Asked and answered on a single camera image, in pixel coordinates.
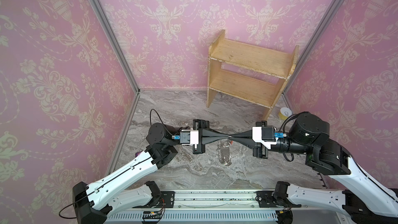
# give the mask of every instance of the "wooden shelf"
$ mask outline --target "wooden shelf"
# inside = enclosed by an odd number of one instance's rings
[[[293,74],[299,47],[292,54],[225,39],[225,31],[209,47],[207,107],[217,92],[265,107],[266,120]],[[221,69],[222,62],[278,77],[276,84]]]
[[[209,88],[268,108],[275,98],[274,84],[223,69]]]
[[[224,39],[210,59],[286,79],[292,54]]]

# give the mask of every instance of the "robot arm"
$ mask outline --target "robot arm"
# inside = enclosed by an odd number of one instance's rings
[[[348,191],[307,189],[278,182],[273,197],[279,205],[304,204],[330,209],[351,216],[357,223],[364,216],[366,221],[372,218],[374,223],[398,221],[398,191],[379,183],[355,162],[350,152],[331,140],[329,123],[309,112],[296,114],[293,119],[296,121],[287,133],[276,132],[263,121],[257,122],[252,130],[238,134],[222,134],[209,129],[208,122],[194,120],[199,139],[194,139],[193,153],[204,153],[206,144],[229,138],[253,149],[253,156],[258,158],[268,158],[268,151],[306,154],[306,165],[340,182]],[[188,142],[186,135],[180,138],[181,143]]]
[[[268,151],[306,154],[306,165],[342,183],[349,191],[308,189],[287,182],[278,182],[273,199],[277,205],[310,205],[350,215],[357,222],[362,218],[374,223],[396,223],[398,198],[356,164],[351,154],[329,139],[329,124],[317,116],[303,112],[294,115],[289,132],[277,132],[266,121],[257,122],[252,130],[224,134],[210,129],[209,122],[193,120],[191,128],[174,128],[153,124],[146,137],[146,150],[134,160],[103,179],[89,185],[80,182],[73,187],[74,209],[79,224],[100,224],[107,215],[136,206],[153,207],[161,199],[154,182],[122,192],[149,173],[168,164],[177,154],[174,145],[192,145],[194,154],[205,152],[206,144],[229,138],[253,150],[253,156],[268,158]]]
[[[153,207],[161,199],[161,192],[153,181],[124,191],[140,178],[168,164],[177,154],[172,139],[177,130],[163,123],[155,123],[148,131],[149,145],[132,161],[112,174],[90,184],[80,182],[73,189],[73,206],[79,224],[101,224],[113,215],[137,206]]]

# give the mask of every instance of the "black motor housing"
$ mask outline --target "black motor housing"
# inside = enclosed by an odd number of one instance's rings
[[[149,128],[146,137],[149,146],[146,151],[149,152],[153,158],[152,163],[156,163],[158,169],[168,164],[177,154],[174,145],[179,144],[179,141],[172,139],[176,132],[174,127],[163,123],[154,123]]]
[[[81,224],[102,224],[106,221],[107,213],[92,208],[86,194],[87,184],[79,182],[72,188],[73,204],[77,222]]]
[[[300,114],[289,131],[289,137],[302,145],[322,146],[329,138],[330,124],[311,113]]]

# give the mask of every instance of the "blue connector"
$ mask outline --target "blue connector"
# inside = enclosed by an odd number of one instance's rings
[[[275,133],[275,137],[276,138],[283,138],[284,137],[283,132],[276,132]]]

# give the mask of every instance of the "pink wallpaper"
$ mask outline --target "pink wallpaper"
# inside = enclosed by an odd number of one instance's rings
[[[331,137],[398,187],[398,0],[345,0],[287,96],[330,123]]]
[[[291,53],[331,0],[100,0],[142,89],[205,88],[208,46],[226,37]],[[275,82],[275,78],[225,65]]]
[[[0,223],[74,223],[133,97],[88,0],[0,0]]]

